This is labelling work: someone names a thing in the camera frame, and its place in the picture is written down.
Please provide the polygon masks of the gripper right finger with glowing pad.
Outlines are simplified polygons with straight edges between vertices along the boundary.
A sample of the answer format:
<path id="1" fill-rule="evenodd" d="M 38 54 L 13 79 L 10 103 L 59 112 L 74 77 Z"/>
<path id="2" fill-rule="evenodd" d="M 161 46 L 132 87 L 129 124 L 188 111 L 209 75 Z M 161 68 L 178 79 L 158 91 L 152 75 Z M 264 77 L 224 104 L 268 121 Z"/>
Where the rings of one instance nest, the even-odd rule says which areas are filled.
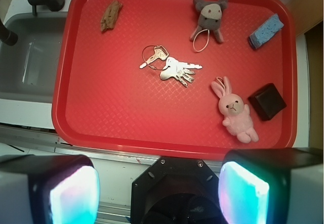
<path id="1" fill-rule="evenodd" d="M 218 195 L 228 223 L 323 223 L 323 151 L 231 150 Z"/>

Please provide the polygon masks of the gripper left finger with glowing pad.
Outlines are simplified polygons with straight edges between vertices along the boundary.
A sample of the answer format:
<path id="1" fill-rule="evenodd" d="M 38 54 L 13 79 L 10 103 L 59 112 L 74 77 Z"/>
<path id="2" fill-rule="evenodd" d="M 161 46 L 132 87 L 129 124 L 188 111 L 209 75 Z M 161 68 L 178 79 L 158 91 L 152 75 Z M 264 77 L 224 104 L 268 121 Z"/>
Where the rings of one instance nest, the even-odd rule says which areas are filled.
<path id="1" fill-rule="evenodd" d="M 87 156 L 1 156 L 1 223 L 95 223 L 99 197 Z"/>

